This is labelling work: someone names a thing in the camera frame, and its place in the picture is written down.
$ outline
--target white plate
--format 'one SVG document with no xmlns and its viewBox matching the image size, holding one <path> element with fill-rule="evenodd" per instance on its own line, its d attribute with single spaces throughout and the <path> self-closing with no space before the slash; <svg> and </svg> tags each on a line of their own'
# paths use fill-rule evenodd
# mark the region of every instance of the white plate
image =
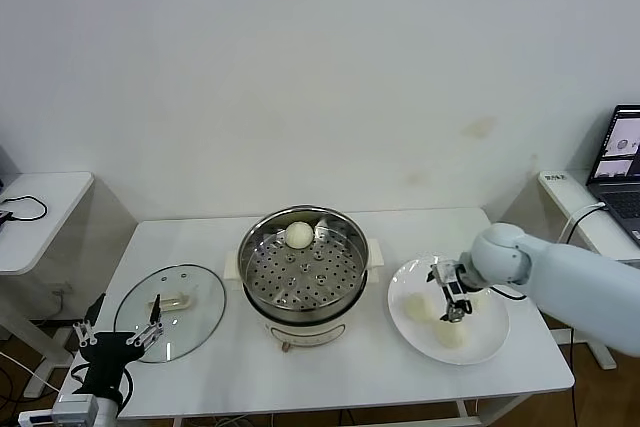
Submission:
<svg viewBox="0 0 640 427">
<path fill-rule="evenodd" d="M 426 282 L 432 260 L 423 258 L 407 262 L 395 273 L 389 284 L 387 300 L 396 327 L 407 341 L 423 354 L 441 362 L 456 365 L 479 364 L 493 357 L 509 335 L 509 314 L 502 297 L 491 291 L 484 296 L 480 307 L 463 322 L 467 340 L 457 349 L 444 347 L 436 338 L 433 322 L 420 323 L 410 319 L 404 310 L 405 299 L 413 293 L 423 293 L 435 308 L 436 319 L 445 313 L 446 301 L 435 281 Z"/>
</svg>

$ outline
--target laptop keyboard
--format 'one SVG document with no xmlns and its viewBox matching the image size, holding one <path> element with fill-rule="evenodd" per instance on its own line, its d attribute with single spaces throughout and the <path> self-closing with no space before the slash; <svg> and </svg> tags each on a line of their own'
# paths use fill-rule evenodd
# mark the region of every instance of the laptop keyboard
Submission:
<svg viewBox="0 0 640 427">
<path fill-rule="evenodd" d="M 610 192 L 602 198 L 623 219 L 640 218 L 640 192 Z"/>
</svg>

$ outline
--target laptop screen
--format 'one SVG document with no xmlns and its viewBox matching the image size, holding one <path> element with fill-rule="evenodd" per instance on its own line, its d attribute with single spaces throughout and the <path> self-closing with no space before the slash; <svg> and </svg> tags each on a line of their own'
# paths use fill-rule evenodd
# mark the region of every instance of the laptop screen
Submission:
<svg viewBox="0 0 640 427">
<path fill-rule="evenodd" d="M 613 113 L 589 182 L 640 181 L 640 105 L 619 105 Z"/>
</svg>

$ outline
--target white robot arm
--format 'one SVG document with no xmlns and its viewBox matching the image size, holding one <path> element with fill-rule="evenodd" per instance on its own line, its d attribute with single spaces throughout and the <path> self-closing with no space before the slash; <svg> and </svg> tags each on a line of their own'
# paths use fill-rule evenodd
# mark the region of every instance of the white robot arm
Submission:
<svg viewBox="0 0 640 427">
<path fill-rule="evenodd" d="M 509 224 L 478 235 L 459 262 L 432 267 L 447 297 L 444 320 L 469 313 L 466 292 L 503 284 L 594 340 L 640 357 L 640 270 L 634 267 Z"/>
</svg>

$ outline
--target floor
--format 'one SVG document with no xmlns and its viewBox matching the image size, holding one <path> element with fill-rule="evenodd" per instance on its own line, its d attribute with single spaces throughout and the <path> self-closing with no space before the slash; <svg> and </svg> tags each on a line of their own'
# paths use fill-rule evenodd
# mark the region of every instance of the floor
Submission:
<svg viewBox="0 0 640 427">
<path fill-rule="evenodd" d="M 548 320 L 548 323 L 552 327 L 556 326 L 552 320 Z M 45 329 L 45 331 L 49 335 L 53 335 L 52 330 Z M 0 342 L 0 350 L 30 368 L 35 368 L 40 361 L 39 355 L 35 351 L 15 337 Z M 562 351 L 568 358 L 568 347 L 562 347 Z M 575 346 L 576 400 L 580 427 L 601 427 L 604 425 L 640 427 L 640 398 L 638 395 L 640 392 L 640 359 L 630 358 L 617 352 L 614 352 L 613 355 L 618 362 L 618 369 L 603 371 L 585 345 Z M 27 383 L 27 374 L 3 357 L 0 357 L 0 367 L 11 377 L 13 383 L 12 399 L 18 400 L 18 392 L 22 392 Z M 61 385 L 64 376 L 64 370 L 56 371 L 51 378 L 51 383 L 56 386 Z M 11 392 L 10 382 L 5 377 L 0 371 L 1 425 L 8 424 L 7 420 L 21 411 L 46 409 L 53 404 L 55 400 L 53 392 L 37 401 L 20 399 L 18 403 L 6 402 L 3 398 L 9 396 Z M 467 403 L 470 413 L 473 412 L 473 404 L 473 402 Z M 456 409 L 454 404 L 448 403 L 353 409 L 350 413 L 357 424 L 372 424 L 449 417 L 456 415 Z M 219 419 L 194 418 L 189 419 L 186 425 L 212 427 L 215 420 Z M 270 427 L 271 425 L 269 415 L 249 416 L 247 420 L 254 427 Z M 276 414 L 273 420 L 275 427 L 353 425 L 349 412 L 346 411 L 342 413 L 340 411 L 281 413 Z M 153 427 L 170 427 L 172 422 L 168 419 L 156 420 L 152 424 Z M 571 392 L 533 396 L 493 425 L 495 427 L 571 427 L 573 426 Z"/>
</svg>

